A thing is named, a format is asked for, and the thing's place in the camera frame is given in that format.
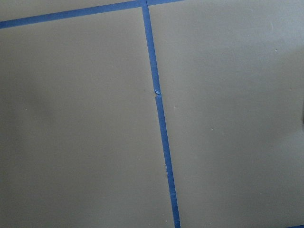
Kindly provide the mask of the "blue tape strip lengthwise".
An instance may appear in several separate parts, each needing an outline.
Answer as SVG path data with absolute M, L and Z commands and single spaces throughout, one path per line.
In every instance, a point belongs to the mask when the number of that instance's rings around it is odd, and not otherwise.
M 166 118 L 163 107 L 162 91 L 159 80 L 159 71 L 158 71 L 157 58 L 155 53 L 149 4 L 147 0 L 141 0 L 140 4 L 142 7 L 142 15 L 143 15 L 146 42 L 147 42 L 147 48 L 149 54 L 149 62 L 150 62 L 150 68 L 152 74 L 153 89 L 155 93 L 155 102 L 156 102 L 157 115 L 158 115 L 160 132 L 161 132 L 161 142 L 163 147 L 164 161 L 165 161 L 167 180 L 169 186 L 169 196 L 171 201 L 173 223 L 175 228 L 180 228 L 181 222 L 180 222 L 180 214 L 178 207 L 178 199 L 177 199 L 177 193 L 175 187 L 173 166 L 171 161 L 171 151 L 170 151 L 169 138 L 167 132 Z

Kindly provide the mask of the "blue tape strip crosswise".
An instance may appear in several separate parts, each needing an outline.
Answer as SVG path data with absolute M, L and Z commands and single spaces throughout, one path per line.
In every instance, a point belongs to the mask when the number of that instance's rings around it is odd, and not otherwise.
M 60 20 L 60 19 L 88 16 L 88 15 L 94 15 L 94 14 L 100 14 L 100 13 L 106 13 L 112 11 L 135 9 L 135 8 L 141 8 L 144 5 L 153 6 L 153 5 L 161 5 L 172 2 L 178 2 L 178 1 L 177 0 L 132 0 L 132 1 L 119 2 L 119 3 L 89 7 L 89 8 L 54 12 L 54 13 L 25 17 L 20 19 L 1 21 L 0 29 L 25 26 L 25 25 Z

